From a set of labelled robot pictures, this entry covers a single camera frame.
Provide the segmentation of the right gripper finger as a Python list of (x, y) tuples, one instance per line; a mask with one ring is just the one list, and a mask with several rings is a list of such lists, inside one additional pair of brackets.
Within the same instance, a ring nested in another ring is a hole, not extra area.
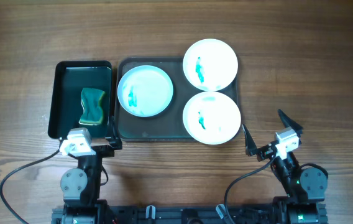
[(298, 136), (303, 134), (303, 127), (296, 121), (288, 117), (281, 109), (278, 109), (278, 115), (286, 128), (292, 128)]
[(242, 125), (245, 136), (245, 153), (247, 156), (253, 156), (257, 153), (257, 146), (245, 124)]

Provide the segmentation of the green yellow sponge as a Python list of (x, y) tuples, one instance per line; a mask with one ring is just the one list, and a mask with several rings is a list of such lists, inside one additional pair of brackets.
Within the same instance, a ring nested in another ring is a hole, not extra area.
[(95, 88), (83, 88), (81, 91), (81, 105), (83, 114), (79, 123), (88, 126), (100, 125), (104, 119), (104, 111), (101, 106), (106, 93)]

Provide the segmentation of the white plate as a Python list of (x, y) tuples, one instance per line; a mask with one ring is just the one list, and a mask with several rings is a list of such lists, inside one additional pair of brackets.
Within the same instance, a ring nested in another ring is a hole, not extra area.
[(230, 141), (241, 126), (241, 112), (228, 96), (217, 91), (196, 94), (186, 103), (182, 120), (188, 134), (209, 145)]
[(229, 86), (237, 76), (239, 62), (235, 51), (218, 39), (195, 42), (183, 57), (183, 73), (196, 88), (219, 91)]

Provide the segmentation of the light blue plate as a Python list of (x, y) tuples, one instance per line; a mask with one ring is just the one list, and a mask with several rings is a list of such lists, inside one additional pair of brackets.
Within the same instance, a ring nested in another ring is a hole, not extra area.
[(166, 72), (152, 65), (140, 65), (121, 77), (117, 97), (128, 113), (146, 118), (161, 113), (170, 104), (173, 92)]

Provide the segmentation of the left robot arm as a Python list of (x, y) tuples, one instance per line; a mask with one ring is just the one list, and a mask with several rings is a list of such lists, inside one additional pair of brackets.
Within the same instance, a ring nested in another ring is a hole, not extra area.
[(107, 201), (99, 198), (104, 185), (101, 175), (106, 173), (102, 161), (122, 148), (114, 117), (98, 127), (89, 127), (72, 116), (54, 122), (53, 128), (57, 132), (53, 136), (60, 140), (60, 152), (75, 157), (78, 165), (61, 178), (64, 206), (53, 211), (52, 223), (116, 223)]

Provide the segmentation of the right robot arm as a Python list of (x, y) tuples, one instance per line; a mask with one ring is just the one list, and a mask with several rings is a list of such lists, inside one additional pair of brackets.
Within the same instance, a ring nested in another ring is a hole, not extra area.
[(285, 197), (275, 197), (269, 205), (258, 205), (242, 210), (242, 216), (254, 223), (316, 223), (328, 222), (325, 191), (328, 172), (313, 163), (300, 165), (293, 151), (301, 146), (303, 127), (282, 110), (278, 115), (284, 129), (275, 133), (268, 145), (257, 147), (249, 130), (243, 126), (245, 153), (258, 161), (269, 160), (269, 167), (282, 184)]

